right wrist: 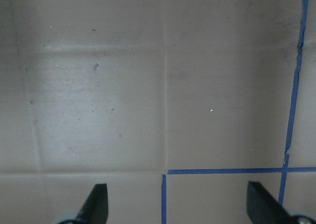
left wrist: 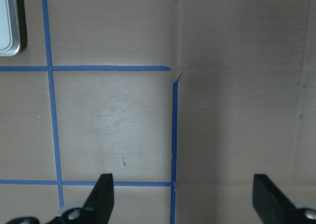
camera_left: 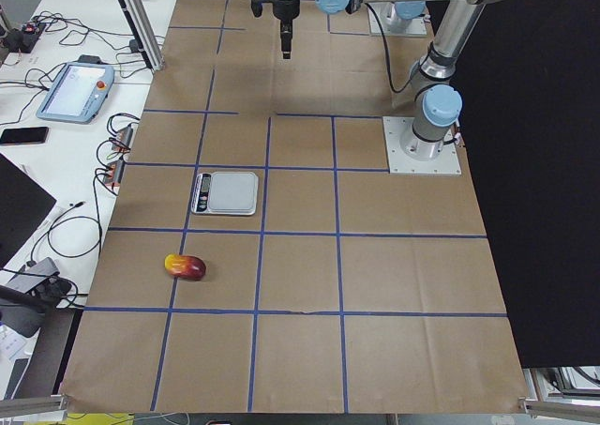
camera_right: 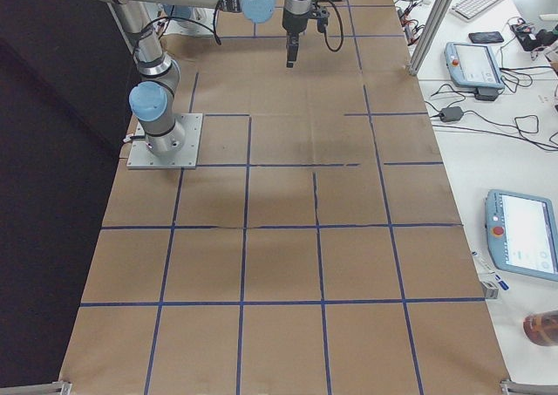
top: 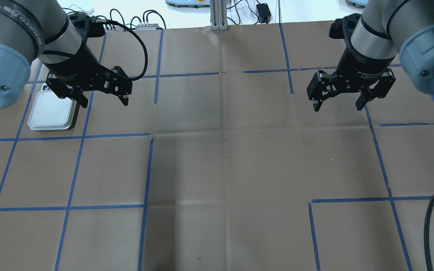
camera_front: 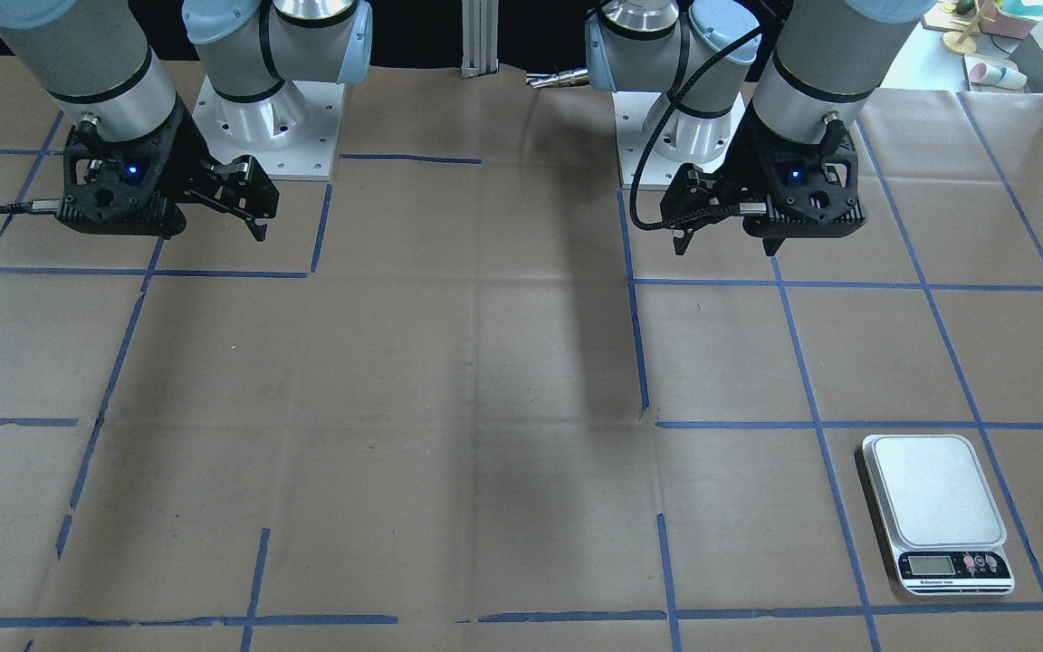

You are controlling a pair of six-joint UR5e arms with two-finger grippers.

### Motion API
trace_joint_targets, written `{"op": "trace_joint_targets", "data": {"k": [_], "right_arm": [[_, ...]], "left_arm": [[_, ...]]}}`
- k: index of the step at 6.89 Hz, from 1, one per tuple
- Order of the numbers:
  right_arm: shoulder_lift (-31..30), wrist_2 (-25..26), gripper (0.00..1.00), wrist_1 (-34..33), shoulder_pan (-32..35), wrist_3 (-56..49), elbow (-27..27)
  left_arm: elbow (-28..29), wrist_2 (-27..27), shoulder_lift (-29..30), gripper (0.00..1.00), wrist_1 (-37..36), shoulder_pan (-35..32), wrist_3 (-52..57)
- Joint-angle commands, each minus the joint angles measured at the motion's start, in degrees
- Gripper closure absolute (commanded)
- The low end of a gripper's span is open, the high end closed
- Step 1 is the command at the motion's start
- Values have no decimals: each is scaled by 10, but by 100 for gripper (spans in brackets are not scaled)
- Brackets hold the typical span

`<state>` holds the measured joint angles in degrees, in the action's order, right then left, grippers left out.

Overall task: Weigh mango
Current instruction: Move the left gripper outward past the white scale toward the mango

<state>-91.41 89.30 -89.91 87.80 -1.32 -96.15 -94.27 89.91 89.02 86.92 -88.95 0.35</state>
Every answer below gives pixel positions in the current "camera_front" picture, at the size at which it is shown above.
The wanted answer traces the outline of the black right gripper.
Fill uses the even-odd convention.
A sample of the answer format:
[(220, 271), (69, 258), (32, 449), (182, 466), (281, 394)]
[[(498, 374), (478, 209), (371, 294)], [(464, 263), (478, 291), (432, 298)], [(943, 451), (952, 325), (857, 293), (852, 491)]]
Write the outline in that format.
[(108, 143), (82, 120), (63, 145), (62, 165), (55, 219), (80, 234), (173, 238), (186, 230), (186, 203), (240, 219), (264, 243), (277, 217), (278, 188), (261, 162), (244, 154), (219, 164), (181, 99), (160, 127), (124, 143)]

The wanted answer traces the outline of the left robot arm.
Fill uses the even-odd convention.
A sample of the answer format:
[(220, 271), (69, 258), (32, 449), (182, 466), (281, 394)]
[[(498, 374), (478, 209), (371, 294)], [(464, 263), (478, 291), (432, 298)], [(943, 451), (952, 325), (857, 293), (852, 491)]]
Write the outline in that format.
[(590, 83), (654, 92), (630, 194), (651, 153), (678, 161), (642, 231), (676, 253), (738, 217), (766, 255), (790, 239), (845, 238), (866, 225), (851, 127), (886, 81), (928, 1), (599, 1), (585, 20)]

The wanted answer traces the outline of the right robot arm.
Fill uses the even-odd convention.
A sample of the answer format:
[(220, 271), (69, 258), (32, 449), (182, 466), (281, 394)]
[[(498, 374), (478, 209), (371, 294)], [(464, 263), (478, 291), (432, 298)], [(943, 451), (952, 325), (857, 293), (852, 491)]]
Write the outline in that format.
[(363, 82), (368, 1), (186, 1), (187, 40), (215, 93), (214, 127), (239, 156), (216, 156), (128, 1), (0, 1), (0, 40), (69, 122), (62, 192), (1, 204), (87, 235), (169, 239), (181, 207), (231, 215), (263, 241), (278, 188), (260, 160), (311, 131), (302, 82)]

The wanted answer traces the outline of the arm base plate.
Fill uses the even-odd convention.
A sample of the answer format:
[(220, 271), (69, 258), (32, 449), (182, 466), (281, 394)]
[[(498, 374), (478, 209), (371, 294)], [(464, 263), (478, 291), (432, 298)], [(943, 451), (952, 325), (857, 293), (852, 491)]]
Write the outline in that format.
[[(629, 189), (646, 142), (668, 104), (658, 92), (620, 91), (613, 95), (613, 101), (621, 188)], [(715, 119), (674, 112), (642, 166), (641, 188), (666, 189), (685, 162), (692, 162), (703, 172), (715, 172), (727, 156), (745, 108), (746, 102), (737, 92), (730, 111)]]
[(298, 80), (263, 101), (220, 98), (203, 79), (192, 119), (211, 156), (256, 156), (273, 180), (330, 182), (347, 84)]

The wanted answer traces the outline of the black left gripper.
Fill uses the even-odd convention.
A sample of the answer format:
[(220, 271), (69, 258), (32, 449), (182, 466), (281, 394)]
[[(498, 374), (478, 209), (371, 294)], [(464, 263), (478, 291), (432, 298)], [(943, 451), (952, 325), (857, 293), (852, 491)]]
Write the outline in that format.
[[(789, 239), (845, 238), (866, 225), (858, 198), (856, 145), (835, 111), (819, 117), (824, 132), (816, 143), (795, 143), (767, 127), (749, 107), (728, 153), (730, 185), (744, 211), (742, 228), (773, 256)], [(675, 255), (683, 256), (693, 235), (729, 217), (732, 204), (720, 204), (714, 173), (684, 162), (661, 199), (662, 227), (674, 231)]]

